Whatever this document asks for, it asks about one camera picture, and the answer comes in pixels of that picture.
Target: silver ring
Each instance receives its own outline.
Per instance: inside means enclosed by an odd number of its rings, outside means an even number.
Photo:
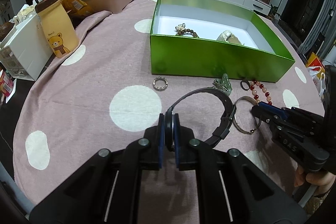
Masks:
[[[244,100],[244,101],[248,101],[248,102],[250,102],[252,105],[257,105],[257,103],[256,103],[256,101],[253,99],[253,98],[251,98],[251,97],[249,97],[249,96],[243,96],[243,97],[240,97],[236,102],[235,102],[235,105],[237,106],[237,103],[240,101],[240,100]],[[261,118],[259,118],[259,122],[258,122],[258,125],[257,125],[257,127],[256,128],[253,128],[253,129],[251,129],[250,131],[245,131],[244,129],[242,129],[238,124],[237,124],[237,121],[236,121],[236,114],[235,114],[235,117],[234,117],[234,119],[233,119],[233,124],[235,125],[235,127],[241,132],[241,133],[244,133],[244,134],[252,134],[254,131],[256,131],[259,127],[260,127],[260,125],[261,125],[261,122],[262,122],[262,120],[261,120]]]
[[[157,86],[157,85],[156,85],[156,81],[158,81],[158,80],[160,80],[160,81],[164,81],[164,82],[166,83],[165,86]],[[154,79],[154,81],[153,81],[153,87],[154,87],[154,89],[156,89],[156,90],[158,90],[158,91],[163,91],[163,90],[165,90],[165,89],[168,87],[168,81],[167,81],[167,79],[164,78],[164,77],[161,77],[161,76],[156,77],[156,78]]]

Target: bear illustration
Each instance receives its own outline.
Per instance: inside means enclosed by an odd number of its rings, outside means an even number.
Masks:
[[[55,52],[60,51],[62,55],[65,53],[70,53],[70,51],[63,46],[63,39],[61,33],[58,33],[57,35],[50,37],[48,39],[48,42],[50,43]]]

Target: plastic bag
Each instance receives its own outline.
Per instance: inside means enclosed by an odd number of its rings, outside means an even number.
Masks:
[[[326,84],[325,84],[326,76],[325,76],[325,74],[322,72],[320,74],[320,78],[318,77],[318,74],[321,72],[322,67],[320,67],[320,66],[308,67],[307,70],[308,70],[309,75],[312,78],[312,80],[313,80],[313,82],[316,86],[316,89],[319,93],[320,99],[322,100],[323,99],[323,93],[324,93],[324,90],[326,88]]]

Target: screw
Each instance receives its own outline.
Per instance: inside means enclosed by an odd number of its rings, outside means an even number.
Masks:
[[[138,141],[138,143],[141,145],[141,146],[146,146],[149,144],[149,140],[145,139],[145,138],[142,138]]]
[[[229,154],[232,156],[232,157],[238,157],[239,156],[239,150],[233,148],[233,149],[230,149],[229,150]]]
[[[200,144],[200,141],[198,139],[191,139],[189,143],[192,146],[198,146]]]
[[[101,157],[106,157],[109,153],[110,153],[110,151],[106,148],[103,148],[103,149],[98,151],[98,155],[101,156]]]

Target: yellow package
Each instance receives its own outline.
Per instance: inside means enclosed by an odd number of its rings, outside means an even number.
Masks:
[[[95,11],[82,0],[62,0],[62,5],[68,15],[77,18],[84,19],[95,13]]]

